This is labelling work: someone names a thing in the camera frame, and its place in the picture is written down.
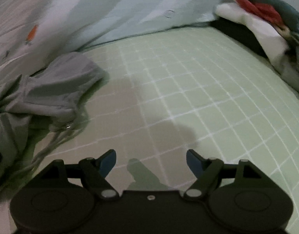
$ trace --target gray garment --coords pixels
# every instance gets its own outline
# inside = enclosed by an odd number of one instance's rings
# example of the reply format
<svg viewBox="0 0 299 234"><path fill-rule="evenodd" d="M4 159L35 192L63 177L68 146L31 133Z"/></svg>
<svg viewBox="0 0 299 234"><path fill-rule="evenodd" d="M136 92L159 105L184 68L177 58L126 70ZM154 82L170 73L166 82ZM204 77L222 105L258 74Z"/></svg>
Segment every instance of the gray garment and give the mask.
<svg viewBox="0 0 299 234"><path fill-rule="evenodd" d="M0 86L0 178L27 144L33 120L48 117L49 129L72 126L80 97L104 75L94 62L73 52L55 59L40 74L20 75Z"/></svg>
<svg viewBox="0 0 299 234"><path fill-rule="evenodd" d="M291 5L281 0L249 0L270 4L281 15L285 25L290 29L292 41L291 48L295 49L296 62L285 56L276 70L281 78L299 92L299 12Z"/></svg>

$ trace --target pile of clothes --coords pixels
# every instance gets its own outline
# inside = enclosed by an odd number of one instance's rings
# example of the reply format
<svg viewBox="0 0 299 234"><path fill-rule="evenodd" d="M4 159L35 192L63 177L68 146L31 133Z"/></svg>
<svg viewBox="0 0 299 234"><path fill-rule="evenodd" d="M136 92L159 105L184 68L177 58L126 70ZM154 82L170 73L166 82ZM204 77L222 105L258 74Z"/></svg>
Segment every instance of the pile of clothes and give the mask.
<svg viewBox="0 0 299 234"><path fill-rule="evenodd" d="M299 12L281 0L225 0L216 15L246 26L281 78L299 92Z"/></svg>

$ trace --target mattress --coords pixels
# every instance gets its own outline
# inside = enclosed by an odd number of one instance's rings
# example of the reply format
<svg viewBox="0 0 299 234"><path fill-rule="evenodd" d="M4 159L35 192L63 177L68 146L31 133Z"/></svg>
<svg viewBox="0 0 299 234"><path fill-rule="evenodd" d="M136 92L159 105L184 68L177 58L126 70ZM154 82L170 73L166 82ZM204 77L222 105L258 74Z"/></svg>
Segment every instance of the mattress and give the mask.
<svg viewBox="0 0 299 234"><path fill-rule="evenodd" d="M249 159L293 199L287 230L299 234L299 99L266 59L211 27L127 38L85 54L107 76L83 99L78 135L38 170L112 148L117 163L107 180L119 192L184 191L195 181L188 149L226 163Z"/></svg>

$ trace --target red cloth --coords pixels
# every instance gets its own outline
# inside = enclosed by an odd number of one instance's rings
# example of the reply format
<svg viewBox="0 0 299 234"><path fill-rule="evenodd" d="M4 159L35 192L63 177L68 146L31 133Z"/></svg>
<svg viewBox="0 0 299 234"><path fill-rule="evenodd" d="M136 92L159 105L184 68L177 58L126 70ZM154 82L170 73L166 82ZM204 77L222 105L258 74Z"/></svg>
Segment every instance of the red cloth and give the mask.
<svg viewBox="0 0 299 234"><path fill-rule="evenodd" d="M266 3L251 3L249 0L236 0L236 2L245 11L264 19L265 21L268 21L279 27L285 25L281 16L272 5Z"/></svg>

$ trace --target drawstring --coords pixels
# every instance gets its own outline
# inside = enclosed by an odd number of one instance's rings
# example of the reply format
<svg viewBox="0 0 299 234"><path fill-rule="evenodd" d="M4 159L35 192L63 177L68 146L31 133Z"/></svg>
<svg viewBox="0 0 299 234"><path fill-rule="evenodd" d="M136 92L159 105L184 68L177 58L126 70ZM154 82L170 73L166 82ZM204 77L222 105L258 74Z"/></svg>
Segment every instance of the drawstring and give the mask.
<svg viewBox="0 0 299 234"><path fill-rule="evenodd" d="M55 146L57 146L60 142L63 141L64 138L68 137L73 129L75 127L75 122L73 122L72 124L68 124L66 126L66 130L61 132L55 132L55 134L53 135L51 141L49 142L49 144L43 149L41 150L39 153L36 154L36 156L33 158L32 162L22 168L21 170L18 170L14 173L12 173L8 179L0 186L0 195L2 194L2 192L4 191L4 189L10 184L10 182L16 178L19 177L20 175L23 174L28 174L30 171L32 171L36 166L38 166L43 159L51 152L54 150Z"/></svg>

